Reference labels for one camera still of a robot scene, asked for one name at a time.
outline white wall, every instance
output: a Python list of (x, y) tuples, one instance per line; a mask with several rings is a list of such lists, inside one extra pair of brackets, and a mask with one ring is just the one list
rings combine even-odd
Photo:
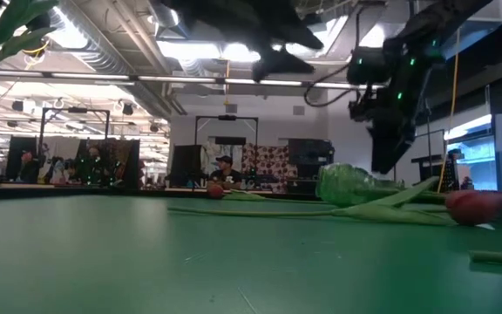
[[(226, 114), (223, 105), (224, 97), (208, 96), (201, 99), (189, 95), (178, 96), (178, 101), (190, 113), (187, 116), (172, 118), (171, 142), (174, 145), (192, 145), (194, 141), (195, 115), (218, 116)], [(259, 118), (259, 145), (277, 146), (281, 140), (289, 138), (326, 140), (327, 110), (326, 108), (305, 108), (304, 116), (293, 116), (293, 106), (305, 106), (301, 97), (263, 97), (231, 96), (230, 103), (238, 105), (239, 117)], [(197, 143), (202, 144), (209, 137), (234, 136), (246, 137), (254, 143), (254, 121), (249, 120), (247, 126), (243, 120), (218, 121), (201, 119), (197, 135)]]
[[(328, 90), (328, 99), (333, 99), (340, 92)], [(293, 106), (304, 106), (301, 97), (263, 97), (231, 96), (230, 103), (239, 105), (238, 116), (258, 117), (259, 144), (278, 146), (283, 139), (302, 138), (330, 140), (335, 148), (335, 162), (348, 163), (355, 167), (371, 169), (371, 137), (367, 131), (369, 123), (358, 123), (349, 117), (348, 104), (355, 99), (350, 93), (336, 103), (324, 108), (305, 107), (304, 116), (293, 116)], [(205, 99), (192, 95), (179, 95), (178, 100), (191, 113), (189, 116), (172, 118), (172, 145), (192, 145), (194, 135), (195, 115), (225, 114), (224, 97), (208, 96)], [(479, 106), (461, 113), (456, 113), (452, 119), (452, 127), (460, 126), (473, 119), (489, 113), (486, 106)], [(254, 122), (249, 125), (255, 128)], [(430, 123), (430, 130), (449, 129), (449, 118), (439, 119)], [(418, 134), (427, 133), (427, 126), (419, 126)], [(211, 119), (202, 127), (197, 137), (197, 143), (202, 144), (209, 137), (236, 136), (247, 137), (248, 142), (254, 142), (254, 132), (242, 121), (218, 121)], [(431, 153), (442, 154), (443, 139), (440, 133), (431, 136)], [(419, 181), (417, 164), (412, 164), (413, 158), (427, 156), (427, 137), (418, 138), (412, 148), (397, 163), (397, 179), (404, 180), (407, 185)], [(384, 177), (392, 179), (390, 171)]]
[[(452, 123), (449, 117), (431, 122), (429, 125), (430, 132), (438, 130), (445, 130), (447, 132), (449, 131), (449, 126), (451, 128), (461, 126), (464, 123), (483, 117), (489, 113), (489, 108), (485, 105), (474, 107), (461, 113), (455, 113), (452, 116)], [(427, 134), (427, 125), (418, 126), (417, 134)], [(433, 133), (431, 135), (431, 154), (446, 154), (445, 149), (446, 148), (444, 147), (444, 139), (442, 138), (442, 133)], [(429, 143), (427, 136), (418, 136), (414, 144), (411, 146), (410, 150), (406, 152), (406, 154), (404, 154), (404, 156), (398, 161), (396, 165), (397, 180), (404, 180), (407, 186), (419, 182), (419, 165), (417, 163), (411, 163), (411, 160), (428, 155)]]
[[(342, 91), (329, 90), (329, 99)], [(368, 123), (358, 123), (349, 117), (348, 104), (355, 100), (351, 92), (328, 106), (329, 140), (335, 147), (335, 162), (348, 163), (355, 167), (371, 170), (371, 137)]]
[[(329, 91), (329, 99), (334, 98), (340, 91)], [(355, 167), (361, 167), (367, 171), (371, 169), (371, 137), (366, 129), (368, 123), (357, 123), (349, 117), (348, 104), (355, 100), (354, 94), (349, 94), (335, 104), (329, 106), (329, 140), (335, 147), (335, 162), (349, 163)], [(489, 114), (486, 106), (478, 106), (461, 113), (454, 114), (452, 118), (452, 127), (460, 126), (473, 119), (477, 119)], [(448, 131), (450, 119), (439, 119), (430, 123), (430, 132), (444, 129)], [(427, 126), (419, 126), (417, 134), (427, 133)], [(444, 153), (444, 140), (441, 133), (431, 135), (431, 154)], [(412, 164), (411, 160), (418, 157), (429, 155), (427, 136), (421, 136), (416, 139), (412, 147), (398, 161), (397, 180), (404, 180), (406, 185), (419, 182), (418, 164)], [(393, 171), (386, 175), (380, 175), (381, 178), (393, 179)]]

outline window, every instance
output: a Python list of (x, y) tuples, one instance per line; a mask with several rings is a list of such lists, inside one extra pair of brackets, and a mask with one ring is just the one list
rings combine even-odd
[(452, 149), (460, 149), (465, 156), (462, 160), (457, 160), (460, 183), (467, 176), (478, 190), (497, 189), (493, 136), (453, 143), (447, 147), (447, 151)]

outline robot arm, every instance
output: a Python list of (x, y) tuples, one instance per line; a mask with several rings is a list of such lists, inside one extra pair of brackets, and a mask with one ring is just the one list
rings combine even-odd
[[(410, 148), (431, 69), (444, 62), (442, 44), (491, 1), (439, 1), (412, 17), (396, 37), (385, 40), (383, 48), (354, 50), (348, 81), (368, 88), (361, 99), (350, 102), (349, 111), (353, 120), (372, 121), (372, 171), (387, 174)], [(387, 87), (371, 88), (387, 82)]]

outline cap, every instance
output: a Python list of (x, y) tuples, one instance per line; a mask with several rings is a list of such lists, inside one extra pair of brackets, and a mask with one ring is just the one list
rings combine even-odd
[(216, 158), (216, 161), (224, 161), (230, 165), (233, 165), (234, 164), (234, 161), (232, 160), (232, 157), (230, 156), (222, 156), (222, 157), (218, 157)]

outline green plastic bottle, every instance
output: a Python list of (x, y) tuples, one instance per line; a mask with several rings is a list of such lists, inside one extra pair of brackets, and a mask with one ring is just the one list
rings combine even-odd
[(404, 185), (378, 180), (364, 169), (349, 164), (321, 167), (316, 195), (323, 201), (348, 207), (395, 194)]

